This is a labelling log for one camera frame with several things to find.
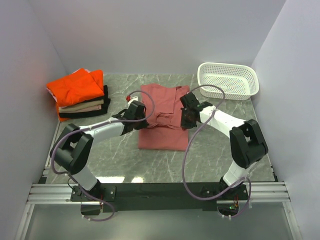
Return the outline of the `pink red t shirt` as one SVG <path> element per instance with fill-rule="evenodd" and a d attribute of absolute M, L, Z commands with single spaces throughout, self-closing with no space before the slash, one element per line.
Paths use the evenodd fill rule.
<path fill-rule="evenodd" d="M 138 134 L 138 148 L 145 150 L 185 151 L 189 133 L 181 128 L 180 98 L 190 91 L 187 85 L 164 87 L 156 83 L 142 85 L 142 103 L 148 127 Z"/>

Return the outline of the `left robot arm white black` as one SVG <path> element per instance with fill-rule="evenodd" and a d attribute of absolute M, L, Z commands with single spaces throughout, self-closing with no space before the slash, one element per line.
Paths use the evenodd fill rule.
<path fill-rule="evenodd" d="M 101 182 L 87 167 L 93 144 L 147 126 L 146 106 L 138 100 L 130 100 L 128 108 L 105 121 L 87 126 L 67 125 L 51 149 L 50 157 L 78 183 L 82 195 L 88 201 L 94 201 L 100 199 L 103 192 Z"/>

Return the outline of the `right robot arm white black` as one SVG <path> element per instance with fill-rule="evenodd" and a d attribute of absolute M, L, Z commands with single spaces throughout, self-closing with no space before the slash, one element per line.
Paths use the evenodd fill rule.
<path fill-rule="evenodd" d="M 196 96 L 189 92 L 180 98 L 182 103 L 180 126 L 191 129 L 202 125 L 192 135 L 191 141 L 208 125 L 229 138 L 232 163 L 220 179 L 219 193 L 210 197 L 200 197 L 191 192 L 185 178 L 186 158 L 191 141 L 188 143 L 182 161 L 182 183 L 187 193 L 200 201 L 215 200 L 222 197 L 230 200 L 237 194 L 237 186 L 247 178 L 250 168 L 269 152 L 266 140 L 259 123 L 254 120 L 243 120 L 218 109 L 218 106 L 205 101 L 200 103 Z"/>

